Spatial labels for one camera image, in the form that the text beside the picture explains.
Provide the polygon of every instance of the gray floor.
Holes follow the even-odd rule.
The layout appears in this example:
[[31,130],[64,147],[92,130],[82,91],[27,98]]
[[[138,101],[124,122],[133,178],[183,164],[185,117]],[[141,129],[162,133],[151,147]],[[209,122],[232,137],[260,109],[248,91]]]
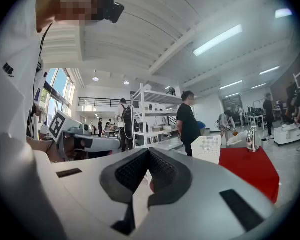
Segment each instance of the gray floor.
[[[281,127],[280,122],[274,122],[273,127]],[[249,130],[249,126],[237,127],[238,132]],[[211,133],[210,135],[219,135],[220,133]],[[268,134],[268,129],[258,128],[256,131],[257,145],[261,145],[261,139],[264,139]],[[226,147],[225,137],[222,139],[222,148]],[[294,199],[300,190],[300,152],[297,148],[300,147],[300,141],[282,145],[278,147],[274,144],[274,140],[270,140],[268,149],[265,150],[275,169],[280,177],[279,195],[276,207],[281,207]],[[185,148],[182,147],[177,150],[179,153],[186,154]],[[147,202],[148,197],[152,195],[152,191],[148,186],[148,182],[144,179],[133,196],[133,207],[136,220],[136,226],[140,225],[142,220],[148,214]]]

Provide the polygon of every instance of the red tablecloth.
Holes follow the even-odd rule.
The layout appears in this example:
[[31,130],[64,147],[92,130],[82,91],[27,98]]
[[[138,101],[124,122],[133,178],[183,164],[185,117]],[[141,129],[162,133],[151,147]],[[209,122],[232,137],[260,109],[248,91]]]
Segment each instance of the red tablecloth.
[[245,180],[274,204],[279,193],[279,175],[266,152],[249,152],[246,148],[221,148],[219,165]]

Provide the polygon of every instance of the black backpack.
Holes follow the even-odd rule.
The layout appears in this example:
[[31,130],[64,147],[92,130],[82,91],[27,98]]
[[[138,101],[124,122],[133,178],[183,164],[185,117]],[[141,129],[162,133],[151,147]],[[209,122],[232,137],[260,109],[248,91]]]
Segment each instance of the black backpack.
[[131,124],[132,123],[132,120],[131,120],[131,108],[130,106],[128,107],[125,107],[124,105],[121,105],[124,110],[123,110],[123,113],[122,113],[122,122],[124,122],[125,124]]

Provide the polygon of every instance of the black pants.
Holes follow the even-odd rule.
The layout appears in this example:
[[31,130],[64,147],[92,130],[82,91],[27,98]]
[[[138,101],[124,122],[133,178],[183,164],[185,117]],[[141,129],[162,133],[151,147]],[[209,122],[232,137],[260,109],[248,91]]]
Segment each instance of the black pants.
[[185,146],[185,152],[186,152],[186,155],[188,157],[192,157],[192,149],[191,149],[191,143],[193,141],[183,141],[183,145]]
[[272,128],[273,119],[272,118],[267,118],[266,122],[267,122],[267,125],[268,125],[268,134],[272,135],[271,128]]
[[120,138],[122,141],[121,151],[122,152],[126,151],[126,141],[128,142],[129,150],[132,150],[132,138],[127,138],[124,127],[120,127],[119,130],[120,130]]

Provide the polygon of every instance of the silver faucet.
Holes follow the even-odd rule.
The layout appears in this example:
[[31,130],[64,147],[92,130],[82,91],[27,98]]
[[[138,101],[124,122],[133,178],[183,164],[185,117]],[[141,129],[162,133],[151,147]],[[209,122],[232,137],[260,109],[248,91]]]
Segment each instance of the silver faucet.
[[249,152],[257,152],[259,147],[256,145],[256,126],[252,126],[246,137],[246,148]]

